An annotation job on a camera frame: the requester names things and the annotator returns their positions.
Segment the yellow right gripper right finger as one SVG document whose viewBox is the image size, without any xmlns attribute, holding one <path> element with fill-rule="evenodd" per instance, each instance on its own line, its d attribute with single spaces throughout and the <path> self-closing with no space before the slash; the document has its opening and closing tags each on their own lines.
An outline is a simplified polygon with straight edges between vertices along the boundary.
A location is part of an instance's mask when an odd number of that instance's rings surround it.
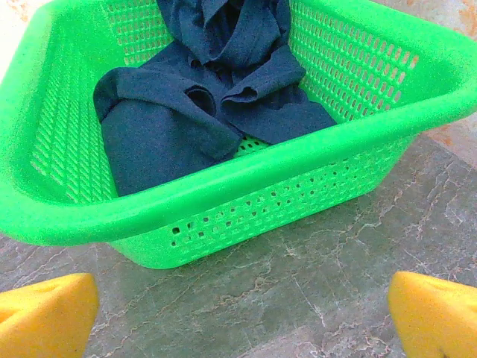
<svg viewBox="0 0 477 358">
<path fill-rule="evenodd" d="M 476 357 L 476 288 L 398 271 L 388 307 L 407 357 Z"/>
</svg>

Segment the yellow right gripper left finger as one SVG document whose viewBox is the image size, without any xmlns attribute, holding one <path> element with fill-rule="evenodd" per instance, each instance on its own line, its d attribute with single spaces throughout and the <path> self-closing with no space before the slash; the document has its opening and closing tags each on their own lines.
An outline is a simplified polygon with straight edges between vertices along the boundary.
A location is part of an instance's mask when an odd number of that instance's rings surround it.
<svg viewBox="0 0 477 358">
<path fill-rule="evenodd" d="M 99 308 L 90 273 L 1 293 L 2 357 L 82 357 Z"/>
</svg>

